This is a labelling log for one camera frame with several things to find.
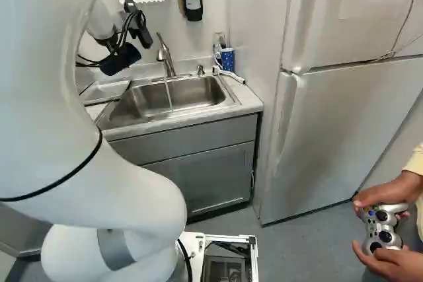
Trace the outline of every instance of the white refrigerator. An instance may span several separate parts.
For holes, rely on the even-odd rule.
[[[423,89],[423,0],[228,2],[237,72],[264,103],[260,222],[350,199]]]

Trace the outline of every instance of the cup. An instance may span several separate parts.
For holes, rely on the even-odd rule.
[[[235,49],[221,49],[222,68],[224,71],[235,72]]]

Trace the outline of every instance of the game controller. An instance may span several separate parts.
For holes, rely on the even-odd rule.
[[[395,214],[408,209],[407,203],[378,204],[360,209],[360,219],[367,231],[363,252],[372,256],[378,248],[401,250],[403,240],[395,232],[398,219]]]

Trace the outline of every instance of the gray cabinet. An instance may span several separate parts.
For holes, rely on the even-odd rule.
[[[257,114],[110,142],[129,162],[172,180],[188,216],[250,199]]]
[[[250,199],[253,156],[248,142],[143,167],[172,180],[195,216]]]
[[[51,224],[29,218],[0,203],[0,250],[15,258],[39,254]]]

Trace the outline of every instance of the sink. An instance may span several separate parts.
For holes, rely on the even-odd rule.
[[[98,119],[101,129],[123,127],[212,111],[237,103],[220,78],[204,75],[168,80],[169,102],[164,81],[132,81],[118,102],[110,103]]]

